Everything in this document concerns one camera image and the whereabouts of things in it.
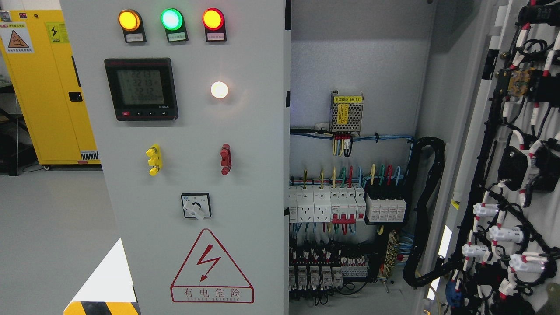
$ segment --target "lcd display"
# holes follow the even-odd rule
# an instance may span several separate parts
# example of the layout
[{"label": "lcd display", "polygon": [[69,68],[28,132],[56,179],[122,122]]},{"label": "lcd display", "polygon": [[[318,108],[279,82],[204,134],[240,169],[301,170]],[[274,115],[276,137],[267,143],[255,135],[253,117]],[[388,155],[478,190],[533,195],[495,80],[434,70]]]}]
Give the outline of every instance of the lcd display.
[{"label": "lcd display", "polygon": [[164,104],[159,70],[117,70],[124,105]]}]

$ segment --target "electrical hazard warning sign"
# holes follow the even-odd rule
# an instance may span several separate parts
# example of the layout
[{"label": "electrical hazard warning sign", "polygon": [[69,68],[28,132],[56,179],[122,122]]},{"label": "electrical hazard warning sign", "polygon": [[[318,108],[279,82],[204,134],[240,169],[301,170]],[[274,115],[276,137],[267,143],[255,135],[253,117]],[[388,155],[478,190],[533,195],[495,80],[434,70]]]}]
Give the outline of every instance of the electrical hazard warning sign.
[{"label": "electrical hazard warning sign", "polygon": [[0,38],[8,54],[34,53],[31,37],[24,22],[0,23]]},{"label": "electrical hazard warning sign", "polygon": [[253,286],[209,229],[200,231],[171,284],[173,302],[253,303]]},{"label": "electrical hazard warning sign", "polygon": [[68,31],[66,24],[63,22],[47,22],[45,23],[46,31],[49,34],[49,40],[52,44],[67,44],[70,43],[68,39]]}]

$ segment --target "red indicator light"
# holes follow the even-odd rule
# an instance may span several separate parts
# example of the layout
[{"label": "red indicator light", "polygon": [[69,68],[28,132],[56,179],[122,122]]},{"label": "red indicator light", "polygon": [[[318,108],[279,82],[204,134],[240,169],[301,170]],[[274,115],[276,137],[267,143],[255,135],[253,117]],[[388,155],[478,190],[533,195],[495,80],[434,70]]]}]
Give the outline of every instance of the red indicator light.
[{"label": "red indicator light", "polygon": [[209,8],[202,14],[204,27],[211,31],[219,30],[223,26],[223,22],[223,13],[216,8]]}]

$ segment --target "digital power meter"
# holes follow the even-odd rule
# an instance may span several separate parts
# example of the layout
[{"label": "digital power meter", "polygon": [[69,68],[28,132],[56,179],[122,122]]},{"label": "digital power meter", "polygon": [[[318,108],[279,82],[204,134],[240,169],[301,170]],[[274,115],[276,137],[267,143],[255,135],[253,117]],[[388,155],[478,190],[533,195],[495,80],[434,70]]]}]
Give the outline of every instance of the digital power meter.
[{"label": "digital power meter", "polygon": [[119,121],[174,121],[179,117],[170,58],[105,60]]}]

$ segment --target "green indicator light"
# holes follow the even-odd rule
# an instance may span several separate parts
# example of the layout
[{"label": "green indicator light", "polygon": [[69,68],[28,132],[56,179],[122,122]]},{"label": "green indicator light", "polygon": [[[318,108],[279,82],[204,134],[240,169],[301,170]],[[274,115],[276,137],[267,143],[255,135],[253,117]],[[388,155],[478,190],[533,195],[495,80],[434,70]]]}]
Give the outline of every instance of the green indicator light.
[{"label": "green indicator light", "polygon": [[183,25],[183,16],[176,9],[165,9],[161,13],[161,23],[170,31],[176,31]]}]

